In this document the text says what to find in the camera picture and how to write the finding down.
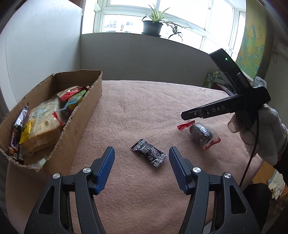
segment red wrapper end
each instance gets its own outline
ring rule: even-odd
[[[178,128],[178,130],[183,130],[185,128],[189,128],[194,123],[195,123],[195,120],[188,122],[188,123],[185,123],[185,124],[178,125],[177,128]]]
[[[204,147],[204,150],[209,149],[212,145],[217,144],[221,141],[220,137],[217,137],[215,141],[211,140],[207,146]]]
[[[57,115],[57,113],[56,113],[55,111],[52,113],[52,115],[59,121],[59,123],[61,124],[61,126],[65,126],[65,125],[66,125],[65,123],[62,123],[62,122],[61,122],[61,120],[59,119],[59,117],[58,117],[58,115]]]

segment metal screw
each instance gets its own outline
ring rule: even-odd
[[[224,173],[224,177],[226,177],[227,179],[229,179],[229,178],[231,178],[231,174],[228,173],[228,172],[225,172],[225,173]]]
[[[89,167],[86,167],[86,168],[83,169],[84,173],[89,173],[90,171],[91,171],[91,168],[89,168]]]
[[[58,179],[60,177],[60,174],[59,173],[55,173],[54,175],[53,175],[53,178],[54,179]]]
[[[201,169],[198,168],[198,167],[194,167],[194,168],[193,168],[193,171],[196,172],[196,173],[199,173],[199,172],[201,171]]]

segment potted plant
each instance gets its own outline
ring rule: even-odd
[[[150,5],[148,5],[148,6],[151,8],[152,13],[150,15],[144,16],[142,21],[146,17],[149,17],[151,20],[144,20],[143,21],[142,34],[150,35],[150,36],[154,36],[154,37],[160,37],[160,31],[161,31],[161,28],[162,28],[163,23],[164,23],[163,19],[166,18],[165,16],[163,16],[163,14],[169,8],[160,12],[160,11],[158,11],[158,9],[156,9],[155,5],[153,5],[154,8],[151,7]]]
[[[190,27],[182,27],[170,20],[164,20],[165,18],[167,18],[166,16],[164,16],[163,14],[165,13],[166,10],[168,10],[169,8],[165,9],[164,11],[160,12],[158,11],[158,9],[156,9],[155,5],[154,8],[151,7],[150,5],[148,5],[151,10],[152,13],[149,15],[146,15],[143,17],[142,21],[143,21],[143,32],[142,34],[145,35],[150,35],[150,36],[154,36],[154,37],[160,37],[160,31],[161,28],[163,26],[163,24],[166,24],[167,26],[172,28],[172,32],[173,34],[171,34],[168,39],[173,36],[173,35],[178,35],[181,37],[180,35],[181,32],[179,31],[179,29],[181,28],[190,28]]]

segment white cloth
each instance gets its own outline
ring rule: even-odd
[[[274,166],[287,144],[287,128],[281,123],[276,110],[268,105],[259,111],[259,137],[255,154]],[[231,132],[240,132],[240,137],[245,144],[247,152],[251,155],[256,138],[257,123],[255,121],[251,129],[244,129],[242,123],[233,115],[228,123]]]
[[[284,187],[285,182],[283,180],[283,176],[277,171],[272,182],[268,185],[268,188],[272,191],[272,198],[277,200],[278,197],[281,196]]]

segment blue gripper pad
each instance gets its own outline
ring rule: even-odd
[[[191,169],[193,168],[193,165],[188,159],[182,158],[180,152],[175,146],[169,149],[169,161],[179,188],[186,195],[190,195],[188,184],[191,183]]]
[[[95,168],[96,187],[95,192],[98,195],[104,188],[109,177],[111,168],[115,160],[115,150],[113,147],[107,147],[102,157],[97,162]]]

